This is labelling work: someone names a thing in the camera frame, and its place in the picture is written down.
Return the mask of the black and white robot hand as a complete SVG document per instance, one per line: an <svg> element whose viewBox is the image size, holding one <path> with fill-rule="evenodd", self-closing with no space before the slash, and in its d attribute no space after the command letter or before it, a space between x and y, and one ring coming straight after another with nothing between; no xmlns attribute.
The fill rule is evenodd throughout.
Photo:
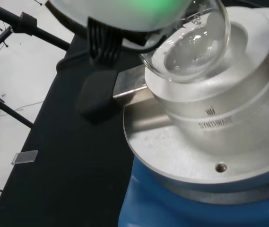
<svg viewBox="0 0 269 227"><path fill-rule="evenodd" d="M189 0L48 0L52 15L87 41L92 65L113 67L121 52L156 50L175 30Z"/></svg>

